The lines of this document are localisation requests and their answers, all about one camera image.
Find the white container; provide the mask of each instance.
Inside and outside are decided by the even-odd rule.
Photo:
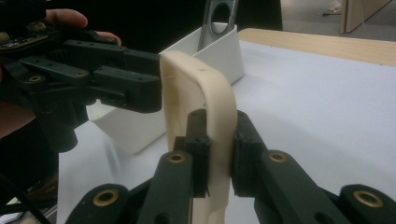
[[[227,24],[217,23],[221,29]],[[236,26],[222,38],[198,51],[201,28],[187,35],[163,52],[179,50],[219,70],[230,83],[244,75]],[[102,105],[87,106],[88,118],[125,151],[136,153],[165,133],[163,110],[151,114]]]

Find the wooden edge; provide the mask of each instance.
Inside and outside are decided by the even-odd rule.
[[[283,49],[396,66],[396,42],[246,29],[239,39]]]

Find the gray floor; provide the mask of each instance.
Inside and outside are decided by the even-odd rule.
[[[333,0],[281,0],[285,31],[396,41],[396,0],[379,9],[364,26],[340,34],[341,16],[323,16]]]

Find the human hand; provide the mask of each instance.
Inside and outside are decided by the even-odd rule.
[[[47,10],[47,17],[43,22],[50,25],[61,25],[77,29],[82,29],[88,24],[88,20],[84,15],[72,9]],[[97,33],[104,37],[117,39],[120,45],[120,39],[116,35],[108,32]],[[2,78],[3,74],[0,68],[0,82]],[[29,108],[0,102],[0,138],[18,130],[34,118],[35,114]]]

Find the white table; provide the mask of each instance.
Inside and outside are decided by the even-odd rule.
[[[321,187],[338,194],[361,183],[396,199],[396,67],[241,42],[246,75],[234,85],[270,149],[288,152]],[[60,155],[57,223],[94,187],[131,189],[152,177],[163,135],[131,155],[92,123]],[[252,199],[231,195],[226,223],[258,223]]]

